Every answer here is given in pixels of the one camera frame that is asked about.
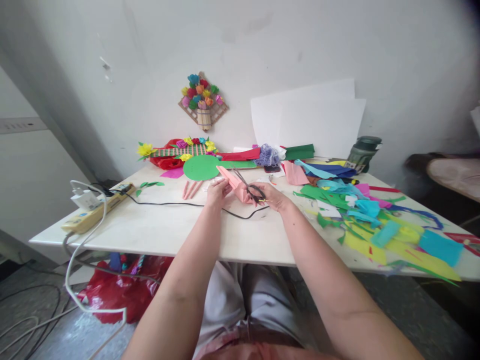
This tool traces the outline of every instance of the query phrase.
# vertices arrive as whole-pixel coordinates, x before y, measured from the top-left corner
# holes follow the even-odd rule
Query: pants
[[[252,325],[287,334],[304,348],[317,350],[276,267],[217,261],[208,283],[194,357],[212,340],[245,322],[247,316]]]

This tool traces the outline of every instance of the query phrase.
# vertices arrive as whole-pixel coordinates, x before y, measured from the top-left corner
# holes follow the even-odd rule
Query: green paper circle
[[[218,165],[220,160],[216,156],[198,155],[185,162],[183,172],[194,181],[210,180],[219,174]]]

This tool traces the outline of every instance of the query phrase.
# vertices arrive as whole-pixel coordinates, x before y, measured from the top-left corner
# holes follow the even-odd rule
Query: red paper flower
[[[197,95],[197,90],[196,89],[192,89],[192,88],[189,88],[187,90],[187,94],[188,94],[188,97],[190,99],[193,99],[195,95]]]
[[[203,87],[206,89],[209,86],[209,82],[205,79],[200,80],[200,85],[203,85]]]
[[[182,139],[172,139],[169,142],[167,142],[167,144],[164,147],[161,147],[160,149],[172,149],[173,148],[172,145],[175,145],[179,140],[182,140]],[[150,157],[149,160],[152,164],[154,164],[155,166],[158,166],[160,169],[163,169],[163,170],[181,168],[184,166],[184,162],[180,159],[174,158],[174,156]]]

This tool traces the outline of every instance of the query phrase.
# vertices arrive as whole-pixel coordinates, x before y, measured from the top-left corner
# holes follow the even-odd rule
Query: white cable
[[[103,216],[100,220],[100,222],[98,223],[97,226],[95,226],[95,228],[91,231],[90,234],[88,234],[88,236],[85,238],[85,240],[83,240],[80,245],[78,245],[78,247],[75,249],[75,251],[73,252],[73,254],[71,255],[71,258],[70,258],[70,261],[68,263],[68,267],[66,268],[66,274],[65,274],[65,288],[66,288],[66,291],[70,294],[70,297],[73,299],[73,301],[75,302],[75,304],[78,305],[78,307],[85,313],[90,313],[90,314],[117,314],[117,313],[122,313],[122,319],[121,319],[121,325],[120,327],[118,328],[117,331],[115,331],[115,333],[113,333],[112,336],[110,336],[98,349],[97,351],[95,351],[95,353],[90,357],[90,359],[93,359],[99,352],[100,350],[102,350],[104,348],[104,346],[111,340],[114,338],[115,335],[117,335],[119,333],[119,331],[124,327],[124,325],[126,324],[127,322],[127,308],[124,307],[124,308],[120,308],[120,309],[96,309],[96,310],[93,310],[93,309],[90,309],[90,308],[87,308],[85,307],[81,302],[80,300],[77,298],[77,296],[75,295],[75,293],[73,292],[72,288],[70,287],[70,284],[69,284],[69,277],[70,277],[70,272],[72,271],[72,267],[73,267],[73,264],[74,264],[74,259],[75,257],[77,256],[77,253],[79,252],[79,250],[82,248],[82,246],[90,239],[90,237],[93,235],[93,233],[100,227],[100,225],[102,225],[102,223],[104,222],[105,220],[105,217],[107,216],[107,196],[104,194],[104,192],[102,190],[99,190],[97,189],[95,186],[91,186],[89,184],[86,184],[84,182],[81,182],[81,181],[77,181],[77,180],[70,180],[70,184],[73,186],[73,183],[75,184],[80,184],[80,185],[83,185],[83,186],[86,186],[87,188],[91,189],[91,190],[96,190],[98,192],[100,192],[100,194],[103,196],[103,200],[104,200],[104,203],[103,203]]]
[[[27,320],[30,320],[30,319],[33,319],[35,320],[35,326],[37,326],[39,324],[39,321],[40,319],[36,316],[29,316],[29,317],[26,317],[24,318],[23,320],[20,320],[19,322],[17,322],[15,325],[12,325],[10,326],[7,330],[5,330],[1,335],[0,335],[0,339],[3,338],[5,336],[6,333],[8,333],[10,330],[12,330],[13,328],[15,328],[17,325],[20,325],[21,323],[23,322],[26,322]],[[15,353],[10,356],[8,358],[8,360],[12,360],[15,356],[17,356],[17,354],[20,352],[20,350],[22,350],[24,348],[25,345],[27,345],[27,343],[30,341],[30,339],[32,338],[33,336],[33,332],[30,334],[30,336],[28,337],[27,340],[25,340],[25,342],[17,349],[17,351],[15,351]],[[7,351],[7,349],[13,345],[14,343],[12,342],[10,345],[8,345],[6,348],[4,348],[2,351],[0,351],[0,355],[3,354],[5,351]]]
[[[70,313],[70,312],[72,312],[72,311],[75,310],[76,308],[77,308],[76,306],[75,306],[75,307],[72,307],[71,309],[68,309],[67,311],[64,311],[64,312],[62,312],[62,313],[59,313],[58,315],[52,317],[50,320],[47,320],[47,321],[45,321],[45,322],[42,322],[41,324],[39,324],[38,321],[37,321],[37,325],[36,325],[36,326],[32,327],[30,330],[25,331],[22,335],[20,335],[19,337],[17,337],[15,340],[13,340],[11,343],[9,343],[4,349],[2,349],[2,350],[0,351],[0,355],[3,354],[5,351],[7,351],[12,345],[14,345],[14,344],[16,344],[18,341],[20,341],[23,337],[26,337],[26,336],[27,336],[28,334],[30,334],[30,333],[33,334],[33,332],[34,332],[35,330],[37,330],[38,328],[41,328],[41,327],[43,327],[43,326],[45,326],[45,325],[47,325],[47,324],[50,324],[52,321],[54,321],[54,320],[56,320],[56,319],[58,319],[58,318],[61,318],[62,316],[66,315],[66,314],[68,314],[68,313]],[[7,331],[5,331],[5,332],[0,336],[0,338],[1,338],[3,335],[5,335],[6,333],[8,333],[10,329],[14,328],[14,327],[15,327],[16,325],[18,325],[19,323],[21,323],[21,322],[23,322],[23,321],[25,321],[25,320],[27,320],[27,319],[30,319],[30,318],[36,318],[36,316],[27,317],[27,318],[23,319],[22,321],[16,323],[16,324],[13,325],[12,327],[10,327]]]

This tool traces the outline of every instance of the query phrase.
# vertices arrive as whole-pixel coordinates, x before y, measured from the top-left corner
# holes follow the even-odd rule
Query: power strip
[[[111,190],[119,190],[127,194],[135,192],[136,188],[131,182],[120,183]],[[115,192],[115,195],[106,198],[106,212],[109,213],[113,208],[125,200],[128,196]],[[101,205],[90,211],[82,212],[64,223],[61,228],[67,233],[74,232],[75,234],[84,234],[90,230],[96,223],[98,223],[104,215],[104,199],[103,196],[99,198]]]

